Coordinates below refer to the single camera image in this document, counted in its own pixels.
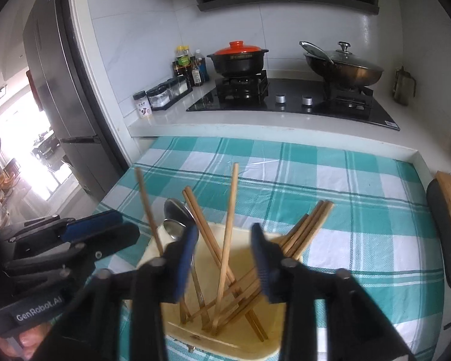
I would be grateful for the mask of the person's left hand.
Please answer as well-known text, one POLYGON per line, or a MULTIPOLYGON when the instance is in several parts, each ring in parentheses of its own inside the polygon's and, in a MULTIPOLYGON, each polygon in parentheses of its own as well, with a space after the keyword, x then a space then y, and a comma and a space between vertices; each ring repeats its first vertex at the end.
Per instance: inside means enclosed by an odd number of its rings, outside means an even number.
POLYGON ((0 349, 6 356, 30 360, 51 328, 52 324, 47 322, 21 332, 16 344, 11 339, 0 337, 0 349))

